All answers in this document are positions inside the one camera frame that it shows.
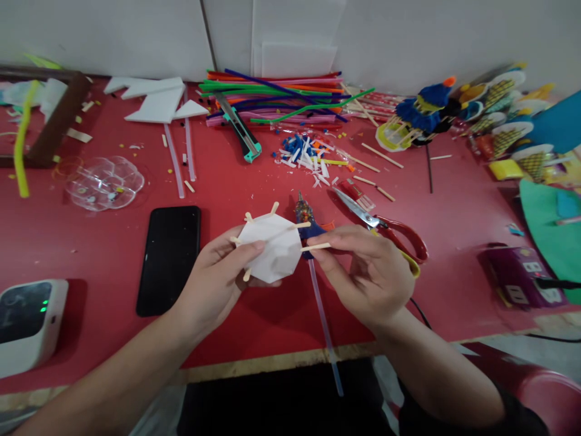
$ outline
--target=left hand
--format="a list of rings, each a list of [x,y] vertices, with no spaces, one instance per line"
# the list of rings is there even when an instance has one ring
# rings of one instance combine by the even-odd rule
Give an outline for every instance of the left hand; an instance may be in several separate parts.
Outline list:
[[[278,287],[281,281],[264,283],[255,277],[244,282],[245,266],[264,251],[264,241],[240,245],[230,237],[238,236],[244,225],[234,227],[210,241],[198,255],[192,273],[172,308],[181,318],[185,332],[208,335],[224,322],[249,286]]]

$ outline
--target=clear plastic flower-shaped tray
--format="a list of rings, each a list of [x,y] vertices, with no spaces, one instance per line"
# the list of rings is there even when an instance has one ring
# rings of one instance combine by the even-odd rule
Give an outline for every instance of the clear plastic flower-shaped tray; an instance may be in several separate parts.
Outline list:
[[[77,168],[65,189],[73,203],[99,212],[127,206],[144,184],[145,178],[124,157],[94,157]]]

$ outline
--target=green straw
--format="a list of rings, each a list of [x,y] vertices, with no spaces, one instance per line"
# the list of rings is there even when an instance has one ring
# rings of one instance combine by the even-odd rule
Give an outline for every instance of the green straw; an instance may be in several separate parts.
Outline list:
[[[336,104],[320,104],[320,105],[310,105],[310,106],[305,106],[303,108],[300,108],[298,110],[295,110],[294,112],[291,112],[287,115],[282,116],[281,118],[277,118],[276,120],[266,120],[266,119],[262,119],[262,118],[251,118],[250,121],[251,122],[257,122],[257,123],[276,123],[276,122],[280,122],[280,121],[284,121],[287,118],[290,118],[292,116],[298,115],[302,112],[305,112],[306,110],[310,110],[310,109],[331,109],[333,107],[341,107],[346,105],[347,103],[351,103],[353,100],[358,99],[360,97],[363,97],[364,95],[367,95],[369,93],[372,93],[373,91],[375,91],[375,88],[371,88],[368,89],[367,91],[363,91],[360,94],[357,94],[356,96],[352,96],[351,98],[348,98],[347,100],[342,101],[341,103],[336,103]]]

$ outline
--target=white polygon paper shape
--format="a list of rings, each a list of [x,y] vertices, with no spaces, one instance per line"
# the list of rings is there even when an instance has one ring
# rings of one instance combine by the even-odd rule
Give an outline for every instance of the white polygon paper shape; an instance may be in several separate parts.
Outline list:
[[[247,265],[251,275],[265,283],[276,282],[295,272],[301,258],[301,237],[294,223],[279,215],[262,215],[247,222],[238,238],[242,243],[266,242],[260,256]]]

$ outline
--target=right hand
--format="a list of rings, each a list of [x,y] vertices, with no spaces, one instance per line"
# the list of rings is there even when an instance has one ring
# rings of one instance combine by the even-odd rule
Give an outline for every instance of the right hand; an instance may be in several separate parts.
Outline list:
[[[335,288],[343,305],[371,331],[389,326],[413,293],[409,264],[387,238],[361,226],[339,227],[310,238],[308,245],[328,242],[332,248],[351,251],[350,273],[326,249],[310,253]]]

